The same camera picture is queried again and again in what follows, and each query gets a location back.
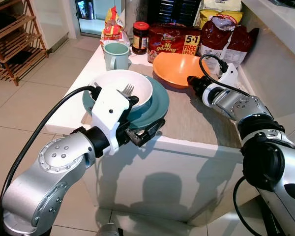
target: red lid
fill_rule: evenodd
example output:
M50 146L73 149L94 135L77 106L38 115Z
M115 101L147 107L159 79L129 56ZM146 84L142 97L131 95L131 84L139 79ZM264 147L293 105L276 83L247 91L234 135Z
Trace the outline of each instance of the red lid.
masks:
M137 21L133 23L133 27L137 30L147 30L149 28L149 25L148 23L145 23L143 21Z

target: glass door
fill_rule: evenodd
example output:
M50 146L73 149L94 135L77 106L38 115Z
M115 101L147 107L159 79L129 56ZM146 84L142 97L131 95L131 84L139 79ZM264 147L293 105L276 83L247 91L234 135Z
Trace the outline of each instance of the glass door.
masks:
M109 8L121 12L121 0L75 0L81 35L100 37Z

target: white countertop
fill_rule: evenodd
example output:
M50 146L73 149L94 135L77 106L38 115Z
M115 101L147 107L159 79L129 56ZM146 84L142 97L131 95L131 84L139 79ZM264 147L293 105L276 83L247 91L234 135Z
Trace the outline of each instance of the white countertop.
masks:
M158 141L179 142L186 146L214 150L220 146L240 147L235 126L229 119L202 104L191 88L177 90L165 84L153 73L152 64L148 62L146 54L131 55L129 59L131 60L129 70L157 79L169 95L170 105L165 116L166 123L161 128L162 136L157 137ZM87 86L94 77L105 71L104 54L101 47L98 47L67 94L77 88ZM80 126L85 129L90 128L88 125L90 122L85 122L84 119L86 111L83 107L82 95L81 92L71 97L56 111L46 124L48 131L68 135Z
M295 54L295 9L277 6L269 0L242 0Z
M129 59L132 64L152 66L152 64L148 62L146 54L133 55L130 56ZM102 48L99 46L75 82L69 88L66 95L77 88L89 85L93 78L105 71L104 54ZM80 126L84 126L86 129L90 128L89 125L81 123L82 117L85 114L85 109L82 104L82 95L83 93L81 92L71 97L55 112L46 124L49 132L67 135Z

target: teal plate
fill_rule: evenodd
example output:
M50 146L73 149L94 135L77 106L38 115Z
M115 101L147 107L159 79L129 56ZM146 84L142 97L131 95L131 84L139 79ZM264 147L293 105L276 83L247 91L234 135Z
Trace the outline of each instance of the teal plate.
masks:
M146 75L145 77L147 77L152 84L152 97L140 109L130 112L128 116L128 120L131 122L129 126L130 129L143 129L154 121L163 118L169 107L169 97L164 87L152 77ZM95 102L90 97L88 91L84 91L82 102L85 110L91 114Z

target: black cable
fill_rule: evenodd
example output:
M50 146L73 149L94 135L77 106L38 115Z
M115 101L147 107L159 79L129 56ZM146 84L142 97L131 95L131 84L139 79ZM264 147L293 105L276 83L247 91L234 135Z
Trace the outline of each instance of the black cable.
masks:
M71 98L72 96L76 95L79 92L85 91L85 90L89 90L94 92L95 88L92 86L85 86L85 87L81 87L78 88L72 92L70 92L67 96L65 96L61 101L59 101L54 107L53 109L50 110L50 112L44 117L44 119L40 122L40 124L38 125L38 127L35 129L35 131L33 132L32 136L29 138L29 140L27 141L27 143L24 145L23 149L21 150L20 154L18 155L18 157L15 159L6 179L3 185L3 188L1 190L1 194L0 194L0 230L3 229L3 208L2 208L2 199L3 199L3 195L6 192L6 190L8 189L8 187L11 184L12 178L15 174L16 169L18 168L18 166L20 165L23 157L25 156L26 152L28 151L28 149L30 148L30 146L32 145L32 143L34 142L34 140L36 139L37 135L39 134L39 132L41 131L41 129L44 127L44 125L46 124L46 122L49 120L49 118L56 112L56 110L58 110L58 108L65 103L69 98Z
M226 87L226 88L228 88L228 89L231 89L231 90L234 90L234 91L236 91L236 92L239 92L239 93L243 94L244 96L249 96L248 93L246 93L246 92L244 92L244 91L242 91L242 90L240 90L240 89L234 88L234 87L232 87L232 86L230 86L230 85L226 85L226 84L224 84L224 83L218 82L217 80L213 79L213 78L212 78L212 77L206 72L205 68L204 68L203 65L202 65L202 60L203 60L203 58L205 58L205 57L210 57L210 58L214 58L214 59L216 59L216 60L218 61L218 63L220 64L220 66L221 66L223 72L226 72L226 70L227 70L227 64L226 64L226 62L224 62L223 60L221 60L220 58L218 58L218 56L213 55L213 54L204 54L204 55L202 55L202 56L200 57L200 59L199 59L199 66L200 66L202 72L204 73L204 75L205 75L209 80L211 80L212 83L215 83L215 84L217 84L217 85L219 85L219 86L223 86L223 87Z
M236 196L237 196L237 190L240 186L240 184L245 180L246 178L243 176L241 177L237 183L235 184L235 187L234 187L234 191L233 191L233 202L234 202L234 206L235 206L235 211L240 219L240 221L242 222L242 224L247 228L247 230L252 233L254 236L262 236L260 234L258 234L256 231L254 231L248 224L247 222L244 220L244 218L242 217L239 209L238 209L238 206L237 206L237 203L236 203Z

